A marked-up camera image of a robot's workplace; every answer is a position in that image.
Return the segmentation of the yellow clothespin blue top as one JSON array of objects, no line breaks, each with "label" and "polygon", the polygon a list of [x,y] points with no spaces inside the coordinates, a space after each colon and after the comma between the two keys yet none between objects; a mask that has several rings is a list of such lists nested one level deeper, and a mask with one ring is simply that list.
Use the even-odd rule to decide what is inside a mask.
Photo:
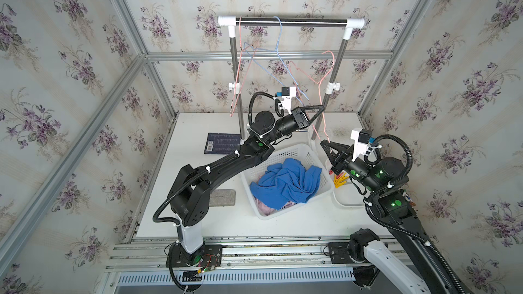
[{"label": "yellow clothespin blue top", "polygon": [[342,174],[335,176],[335,178],[349,178],[349,175],[347,173],[342,173]]}]

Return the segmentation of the pink wire hanger blue top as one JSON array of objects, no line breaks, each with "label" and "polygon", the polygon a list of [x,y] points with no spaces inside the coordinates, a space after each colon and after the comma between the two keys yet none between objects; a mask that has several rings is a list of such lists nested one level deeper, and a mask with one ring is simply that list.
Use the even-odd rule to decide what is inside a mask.
[{"label": "pink wire hanger blue top", "polygon": [[[320,105],[324,106],[324,108],[326,108],[325,105],[324,105],[325,102],[322,99],[323,97],[322,97],[322,94],[321,94],[321,86],[322,86],[323,81],[327,78],[327,76],[329,76],[332,73],[332,71],[334,69],[334,66],[335,66],[335,63],[336,63],[336,58],[335,58],[335,54],[331,50],[325,50],[321,54],[322,55],[323,54],[330,54],[331,58],[332,58],[331,59],[332,62],[331,62],[330,68],[326,70],[325,74],[319,80],[314,79],[311,75],[306,73],[303,69],[299,68],[294,62],[291,62],[291,65],[294,66],[297,71],[299,71],[301,74],[307,76],[307,78],[309,80],[311,80],[314,84],[317,85],[317,91],[318,91],[318,96],[319,96],[319,100],[320,100]],[[323,118],[322,119],[322,123],[323,123],[323,126],[324,126],[324,128],[323,128],[324,135],[326,136],[326,139],[328,140],[328,142],[330,142],[330,137],[329,137],[329,135],[328,135],[328,133],[326,131],[326,126],[327,125],[326,125],[326,120],[325,120],[325,112],[321,113],[321,117]],[[314,130],[313,135],[316,135],[317,137],[320,137],[318,129],[319,129],[319,127],[313,126],[313,130]]]}]

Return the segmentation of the blue tank top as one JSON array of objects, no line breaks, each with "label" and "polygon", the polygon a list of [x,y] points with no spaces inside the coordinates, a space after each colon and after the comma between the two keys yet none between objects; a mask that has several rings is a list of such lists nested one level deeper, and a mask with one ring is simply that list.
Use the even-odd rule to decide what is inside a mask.
[{"label": "blue tank top", "polygon": [[320,189],[322,169],[306,169],[296,159],[286,159],[267,167],[257,182],[249,189],[254,198],[270,209],[280,210],[289,203],[306,204]]}]

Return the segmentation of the pink wire hanger striped top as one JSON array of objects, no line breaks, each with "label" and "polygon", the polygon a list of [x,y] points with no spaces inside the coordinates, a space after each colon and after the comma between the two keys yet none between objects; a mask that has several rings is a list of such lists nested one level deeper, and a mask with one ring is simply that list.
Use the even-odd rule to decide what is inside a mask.
[{"label": "pink wire hanger striped top", "polygon": [[244,56],[244,54],[249,55],[250,48],[253,49],[253,54],[252,54],[253,58],[256,56],[256,54],[258,52],[258,48],[253,47],[252,44],[248,43],[247,45],[244,45],[242,42],[242,17],[239,18],[237,29],[238,29],[238,33],[236,35],[238,36],[237,39],[239,39],[241,41],[241,47],[238,50],[238,53],[239,53],[238,66],[236,68],[236,76],[235,76],[234,86],[233,86],[233,96],[232,96],[232,102],[231,102],[231,107],[230,107],[230,116],[231,117],[233,117],[233,114],[235,113],[235,111],[237,111],[237,107],[238,107],[239,101],[240,101],[240,96],[242,94],[242,90],[243,90],[243,87],[245,84],[245,76],[243,76],[243,74],[249,72],[250,66],[252,64],[252,61],[250,61],[247,65],[246,71],[242,72],[241,66],[242,66],[242,62],[244,61],[243,56]]}]

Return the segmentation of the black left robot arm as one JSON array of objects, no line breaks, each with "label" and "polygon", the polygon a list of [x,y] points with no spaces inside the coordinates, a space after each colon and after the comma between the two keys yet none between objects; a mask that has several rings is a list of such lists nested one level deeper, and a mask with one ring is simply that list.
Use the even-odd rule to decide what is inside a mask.
[{"label": "black left robot arm", "polygon": [[186,255],[198,255],[204,248],[201,220],[210,208],[211,193],[243,171],[265,162],[275,144],[295,131],[305,130],[322,116],[323,105],[300,106],[285,113],[290,90],[251,96],[247,119],[249,136],[228,155],[200,167],[183,166],[166,197],[153,214],[154,223],[177,227],[178,246]]}]

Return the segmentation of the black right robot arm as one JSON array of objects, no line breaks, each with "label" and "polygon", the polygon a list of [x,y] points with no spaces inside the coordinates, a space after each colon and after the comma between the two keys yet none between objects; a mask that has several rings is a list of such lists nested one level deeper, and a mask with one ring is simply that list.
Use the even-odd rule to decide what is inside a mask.
[{"label": "black right robot arm", "polygon": [[351,138],[352,145],[321,141],[330,171],[347,173],[369,218],[393,235],[416,269],[396,257],[370,229],[351,234],[346,244],[330,243],[332,263],[350,259],[370,264],[355,278],[361,287],[371,286],[382,273],[401,293],[470,293],[426,233],[401,188],[408,183],[413,166],[408,145],[390,134],[372,137],[366,129],[354,129]]}]

